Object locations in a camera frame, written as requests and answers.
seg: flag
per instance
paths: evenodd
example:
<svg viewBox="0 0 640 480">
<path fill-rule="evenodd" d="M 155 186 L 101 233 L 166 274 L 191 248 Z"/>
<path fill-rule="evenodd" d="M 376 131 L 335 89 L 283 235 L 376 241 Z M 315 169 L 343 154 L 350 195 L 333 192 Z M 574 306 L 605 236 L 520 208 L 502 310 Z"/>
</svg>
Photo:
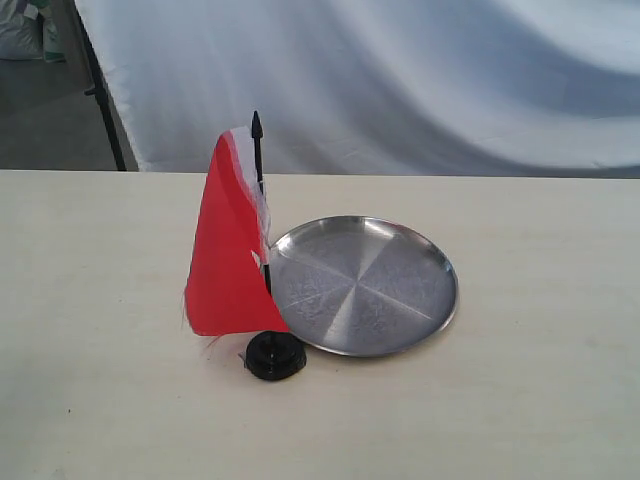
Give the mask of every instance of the flag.
<svg viewBox="0 0 640 480">
<path fill-rule="evenodd" d="M 267 291 L 269 212 L 247 127 L 223 133 L 202 194 L 185 305 L 198 335 L 289 329 Z"/>
</svg>

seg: white tabletop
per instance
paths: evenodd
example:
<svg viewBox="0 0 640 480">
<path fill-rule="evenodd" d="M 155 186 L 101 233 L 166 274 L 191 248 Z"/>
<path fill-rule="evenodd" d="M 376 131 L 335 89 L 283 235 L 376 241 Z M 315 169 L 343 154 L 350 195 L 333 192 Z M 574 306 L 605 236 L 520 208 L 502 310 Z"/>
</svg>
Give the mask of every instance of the white tabletop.
<svg viewBox="0 0 640 480">
<path fill-rule="evenodd" d="M 0 173 L 0 478 L 637 479 L 640 183 L 267 179 L 273 237 L 366 214 L 452 260 L 460 309 L 382 360 L 183 320 L 202 175 Z"/>
</svg>

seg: flag stand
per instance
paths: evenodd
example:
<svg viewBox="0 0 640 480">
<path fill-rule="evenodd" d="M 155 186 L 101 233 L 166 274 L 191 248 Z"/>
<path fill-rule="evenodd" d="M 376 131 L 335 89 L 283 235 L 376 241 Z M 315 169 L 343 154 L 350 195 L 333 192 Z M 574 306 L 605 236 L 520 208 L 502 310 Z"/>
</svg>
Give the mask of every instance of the flag stand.
<svg viewBox="0 0 640 480">
<path fill-rule="evenodd" d="M 251 137 L 253 138 L 258 184 L 260 191 L 264 194 L 260 146 L 263 132 L 257 111 L 253 112 Z M 268 263 L 264 265 L 263 271 L 267 291 L 271 295 L 271 271 Z M 304 351 L 304 345 L 290 333 L 262 332 L 253 337 L 247 345 L 245 365 L 251 373 L 262 380 L 283 380 L 302 370 L 306 364 L 307 355 Z"/>
</svg>

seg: round tray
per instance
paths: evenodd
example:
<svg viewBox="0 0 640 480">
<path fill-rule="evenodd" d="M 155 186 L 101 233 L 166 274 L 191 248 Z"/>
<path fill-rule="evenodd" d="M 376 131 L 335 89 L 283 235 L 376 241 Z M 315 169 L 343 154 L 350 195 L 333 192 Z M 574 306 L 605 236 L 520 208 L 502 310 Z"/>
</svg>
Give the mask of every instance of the round tray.
<svg viewBox="0 0 640 480">
<path fill-rule="evenodd" d="M 451 262 L 413 230 L 371 217 L 294 228 L 271 249 L 273 296 L 291 333 L 341 355 L 401 352 L 447 326 Z"/>
</svg>

